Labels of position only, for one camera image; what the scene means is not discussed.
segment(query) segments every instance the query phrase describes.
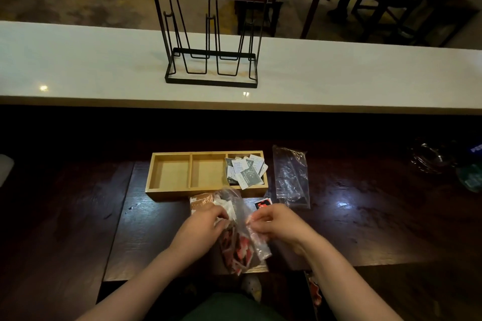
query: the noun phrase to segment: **forearm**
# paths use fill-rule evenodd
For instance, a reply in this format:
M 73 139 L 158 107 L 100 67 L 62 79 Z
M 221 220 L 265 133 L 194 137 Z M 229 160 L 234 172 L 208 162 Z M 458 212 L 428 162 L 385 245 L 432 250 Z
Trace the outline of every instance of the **forearm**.
M 137 321 L 148 312 L 163 289 L 188 264 L 174 251 L 161 252 L 142 272 L 126 282 L 78 321 Z
M 339 321 L 401 320 L 328 240 L 313 232 L 301 247 Z

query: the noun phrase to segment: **person's right hand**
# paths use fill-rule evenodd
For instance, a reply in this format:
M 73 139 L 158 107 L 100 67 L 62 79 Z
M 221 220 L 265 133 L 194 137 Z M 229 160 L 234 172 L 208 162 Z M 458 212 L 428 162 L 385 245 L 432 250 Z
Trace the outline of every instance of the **person's right hand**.
M 248 220 L 251 229 L 269 239 L 281 239 L 303 255 L 303 243 L 317 233 L 300 216 L 284 204 L 261 207 Z

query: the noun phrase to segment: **wooden organizer tray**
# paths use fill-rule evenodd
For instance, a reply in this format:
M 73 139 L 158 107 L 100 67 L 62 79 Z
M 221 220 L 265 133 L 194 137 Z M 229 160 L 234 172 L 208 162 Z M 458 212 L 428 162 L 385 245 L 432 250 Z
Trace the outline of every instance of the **wooden organizer tray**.
M 229 186 L 224 159 L 251 154 L 264 158 L 262 151 L 155 152 L 149 166 L 146 194 L 157 201 L 220 190 Z M 268 190 L 266 173 L 262 180 L 263 184 L 245 190 L 239 185 L 230 187 L 239 190 L 244 198 L 261 197 Z

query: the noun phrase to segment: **finger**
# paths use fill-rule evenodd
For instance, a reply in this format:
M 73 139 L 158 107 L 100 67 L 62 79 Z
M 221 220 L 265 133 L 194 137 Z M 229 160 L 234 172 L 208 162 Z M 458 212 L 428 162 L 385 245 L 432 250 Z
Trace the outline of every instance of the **finger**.
M 250 223 L 251 229 L 258 233 L 273 232 L 273 222 L 254 221 Z
M 229 221 L 228 219 L 222 219 L 218 223 L 216 223 L 216 226 L 214 227 L 214 234 L 216 238 L 218 238 L 223 232 L 223 230 L 225 230 L 229 226 L 230 222 L 231 221 Z
M 215 216 L 220 218 L 229 219 L 226 210 L 220 205 L 213 205 L 209 211 Z
M 258 220 L 260 220 L 260 219 L 263 218 L 263 217 L 271 217 L 271 218 L 273 218 L 273 210 L 274 210 L 274 206 L 273 206 L 273 205 L 269 205 L 269 206 L 266 206 L 266 207 L 261 207 L 260 209 L 258 209 L 257 211 L 254 211 L 254 212 L 251 214 L 251 222 L 253 222 L 253 221 L 258 221 Z

